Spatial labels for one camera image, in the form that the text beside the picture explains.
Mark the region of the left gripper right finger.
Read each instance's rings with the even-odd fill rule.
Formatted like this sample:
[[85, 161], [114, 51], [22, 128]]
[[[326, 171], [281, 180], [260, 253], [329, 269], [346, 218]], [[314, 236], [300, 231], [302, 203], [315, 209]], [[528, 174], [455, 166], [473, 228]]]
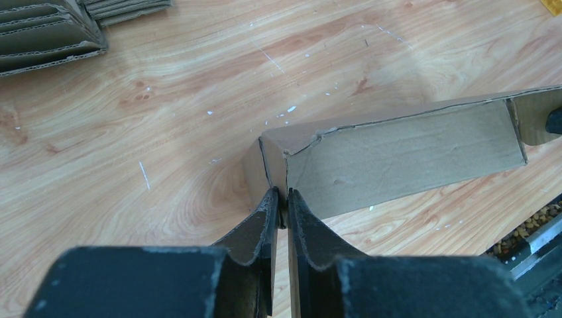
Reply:
[[483, 256], [370, 256], [288, 192], [294, 317], [529, 317], [510, 273]]

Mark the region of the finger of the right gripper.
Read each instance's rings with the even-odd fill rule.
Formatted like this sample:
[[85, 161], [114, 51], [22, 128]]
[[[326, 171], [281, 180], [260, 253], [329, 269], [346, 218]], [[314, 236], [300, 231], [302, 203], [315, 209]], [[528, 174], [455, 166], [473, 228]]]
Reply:
[[562, 108], [552, 110], [546, 119], [545, 130], [551, 134], [562, 134]]

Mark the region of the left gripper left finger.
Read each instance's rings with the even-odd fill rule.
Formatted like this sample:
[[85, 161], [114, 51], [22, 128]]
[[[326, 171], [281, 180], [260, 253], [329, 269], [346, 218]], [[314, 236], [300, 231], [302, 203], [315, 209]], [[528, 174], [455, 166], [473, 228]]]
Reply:
[[267, 317], [278, 190], [209, 246], [77, 246], [51, 265], [25, 317]]

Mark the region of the brown cardboard box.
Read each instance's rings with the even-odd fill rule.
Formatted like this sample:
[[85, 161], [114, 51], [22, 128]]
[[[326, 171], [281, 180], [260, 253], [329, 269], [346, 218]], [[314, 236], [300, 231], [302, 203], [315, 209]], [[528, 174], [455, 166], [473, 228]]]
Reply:
[[559, 86], [495, 93], [264, 131], [243, 158], [251, 201], [298, 190], [326, 219], [525, 166], [561, 106]]

